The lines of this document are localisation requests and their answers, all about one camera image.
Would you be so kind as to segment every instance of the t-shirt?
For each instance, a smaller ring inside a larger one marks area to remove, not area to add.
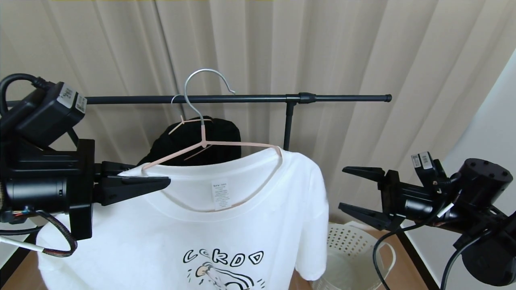
[[[138,165],[154,162],[179,150],[201,142],[201,122],[188,122],[179,126],[172,134],[169,132],[179,123],[170,125],[152,144],[150,152]],[[240,142],[240,131],[236,125],[227,120],[204,116],[206,139],[210,141]],[[240,146],[212,145],[209,148],[197,148],[182,156],[167,160],[162,165],[198,166],[227,162],[239,159],[242,155]]]
[[[160,191],[94,205],[93,237],[70,257],[39,253],[49,290],[287,290],[326,269],[328,201],[319,167],[269,148],[206,166],[142,166],[123,176],[168,176]],[[69,225],[65,215],[59,220]],[[67,243],[52,225],[37,244]]]

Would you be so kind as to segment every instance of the round neckline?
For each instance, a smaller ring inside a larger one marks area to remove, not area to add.
[[[238,217],[249,210],[258,206],[265,200],[274,189],[278,180],[283,176],[285,168],[289,163],[288,152],[280,149],[281,157],[274,148],[268,148],[240,159],[203,166],[165,166],[155,165],[147,170],[140,167],[133,170],[140,170],[142,176],[168,176],[172,179],[170,186],[173,186],[174,180],[207,180],[221,179],[231,175],[235,171],[252,170],[253,167],[262,165],[263,163],[277,160],[279,164],[275,171],[270,175],[265,184],[256,191],[252,197],[244,201],[242,204],[227,208],[221,211],[202,212],[185,208],[174,202],[163,190],[159,190],[143,196],[153,207],[164,215],[182,220],[193,222],[216,222]]]

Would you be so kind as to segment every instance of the curtain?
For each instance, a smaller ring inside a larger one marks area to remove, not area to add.
[[[390,93],[390,103],[295,107],[290,150],[319,164],[331,213],[342,217],[339,202],[380,207],[376,184],[342,173],[344,166],[395,169],[402,181],[416,182],[411,154],[446,156],[516,47],[515,6],[514,0],[4,0],[0,73],[64,81],[86,96],[174,95],[199,68],[219,70],[238,94]],[[228,94],[215,75],[190,83],[190,94]],[[29,91],[16,83],[8,99]],[[242,140],[283,142],[285,104],[197,108],[233,121]],[[75,129],[95,139],[98,162],[135,164],[177,120],[168,104],[91,105]],[[65,135],[53,147],[73,145]]]

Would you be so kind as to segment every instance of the clothing label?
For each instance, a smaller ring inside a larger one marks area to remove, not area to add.
[[[421,163],[423,164],[423,169],[430,169],[432,168],[432,161],[430,160],[430,155],[428,152],[420,153],[419,156],[421,157]]]
[[[223,210],[233,205],[229,195],[229,185],[227,179],[212,181],[212,195],[216,211]]]
[[[414,154],[411,156],[412,163],[414,164],[414,168],[421,167],[421,162],[419,161],[419,154]]]
[[[83,97],[81,94],[77,94],[77,102],[75,102],[75,108],[83,114],[86,114],[86,104],[88,103],[88,100]]]
[[[57,101],[61,103],[63,106],[65,106],[68,109],[72,108],[73,101],[75,101],[75,96],[77,95],[77,91],[72,89],[67,84],[63,84],[63,87],[61,88],[61,92],[59,93],[59,96],[57,97]]]

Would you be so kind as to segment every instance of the black baseboard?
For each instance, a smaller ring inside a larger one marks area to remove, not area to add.
[[[430,271],[428,270],[425,263],[417,253],[416,249],[414,248],[414,245],[410,242],[407,235],[405,233],[398,233],[396,235],[398,236],[399,241],[407,251],[407,254],[414,263],[414,266],[416,267],[417,271],[421,275],[421,278],[423,278],[423,281],[428,287],[428,290],[439,290],[439,286],[433,279],[432,275],[430,274]]]
[[[36,243],[36,233],[30,234],[25,242],[35,244]],[[7,262],[2,266],[0,270],[0,288],[4,287],[4,284],[9,280],[11,275],[18,269],[18,266],[23,262],[25,257],[29,254],[30,250],[19,248],[16,249],[14,254],[7,260]]]

